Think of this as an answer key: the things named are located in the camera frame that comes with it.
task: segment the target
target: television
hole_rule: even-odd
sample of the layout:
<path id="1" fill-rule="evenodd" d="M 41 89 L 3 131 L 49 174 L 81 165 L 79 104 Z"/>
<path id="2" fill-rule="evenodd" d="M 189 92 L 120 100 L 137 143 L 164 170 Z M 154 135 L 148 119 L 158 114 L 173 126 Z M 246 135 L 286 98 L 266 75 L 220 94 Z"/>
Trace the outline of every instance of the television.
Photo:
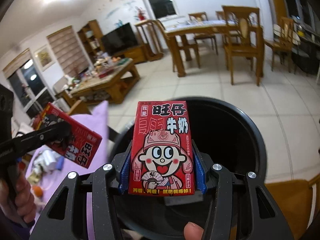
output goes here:
<path id="1" fill-rule="evenodd" d="M 122 25 L 114 31 L 104 35 L 101 38 L 101 42 L 109 56 L 138 45 L 138 41 L 130 23 Z"/>

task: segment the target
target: wooden coffee table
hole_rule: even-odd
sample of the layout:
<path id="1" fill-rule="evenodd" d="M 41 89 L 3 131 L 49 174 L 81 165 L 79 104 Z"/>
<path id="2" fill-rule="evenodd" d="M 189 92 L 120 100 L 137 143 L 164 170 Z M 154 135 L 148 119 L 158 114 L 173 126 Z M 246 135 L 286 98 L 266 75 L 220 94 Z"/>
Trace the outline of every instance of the wooden coffee table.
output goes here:
<path id="1" fill-rule="evenodd" d="M 121 78 L 126 72 L 130 72 L 132 77 Z M 121 104 L 125 95 L 140 79 L 139 73 L 132 59 L 128 59 L 123 65 L 115 67 L 110 75 L 104 78 L 92 78 L 81 82 L 80 85 L 71 90 L 70 94 L 75 98 L 94 97 L 97 94 L 105 93 L 110 97 L 107 99 L 110 103 Z M 103 100 L 87 99 L 87 105 L 96 105 Z"/>

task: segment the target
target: cartoon boy face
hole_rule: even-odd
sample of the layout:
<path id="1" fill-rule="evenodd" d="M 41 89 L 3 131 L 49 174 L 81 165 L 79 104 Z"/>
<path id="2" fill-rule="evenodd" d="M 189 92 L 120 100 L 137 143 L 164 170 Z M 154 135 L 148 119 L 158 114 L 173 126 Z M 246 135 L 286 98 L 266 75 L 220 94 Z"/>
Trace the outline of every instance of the cartoon boy face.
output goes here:
<path id="1" fill-rule="evenodd" d="M 157 171 L 163 177 L 167 177 L 175 173 L 187 157 L 180 155 L 175 146 L 159 145 L 148 148 L 145 154 L 139 156 L 139 160 L 145 162 L 149 171 Z"/>

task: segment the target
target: window blind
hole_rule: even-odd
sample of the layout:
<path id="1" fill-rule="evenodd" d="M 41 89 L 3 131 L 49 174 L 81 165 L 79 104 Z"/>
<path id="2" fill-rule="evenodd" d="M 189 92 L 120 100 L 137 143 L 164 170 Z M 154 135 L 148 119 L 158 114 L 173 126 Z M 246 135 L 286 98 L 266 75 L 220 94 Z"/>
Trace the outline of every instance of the window blind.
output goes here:
<path id="1" fill-rule="evenodd" d="M 47 39 L 65 74 L 76 76 L 89 67 L 72 26 L 50 34 Z"/>

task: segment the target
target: human hand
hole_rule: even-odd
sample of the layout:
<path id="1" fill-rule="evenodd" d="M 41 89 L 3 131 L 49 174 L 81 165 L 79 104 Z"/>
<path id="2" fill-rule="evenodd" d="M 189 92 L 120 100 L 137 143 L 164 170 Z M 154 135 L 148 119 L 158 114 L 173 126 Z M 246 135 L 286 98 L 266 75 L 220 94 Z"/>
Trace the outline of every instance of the human hand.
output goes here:
<path id="1" fill-rule="evenodd" d="M 34 196 L 30 191 L 30 184 L 21 172 L 17 179 L 16 189 L 17 196 L 15 204 L 17 206 L 17 213 L 26 223 L 30 223 L 36 216 L 36 204 L 34 203 Z M 0 181 L 0 208 L 4 215 L 15 223 L 19 223 L 17 214 L 13 212 L 8 204 L 9 188 L 4 180 Z"/>
<path id="2" fill-rule="evenodd" d="M 150 189 L 154 189 L 154 188 L 156 188 L 156 186 L 157 186 L 156 182 L 149 182 L 149 188 Z"/>
<path id="3" fill-rule="evenodd" d="M 200 226 L 188 222 L 183 230 L 184 238 L 185 240 L 201 240 L 203 231 Z"/>

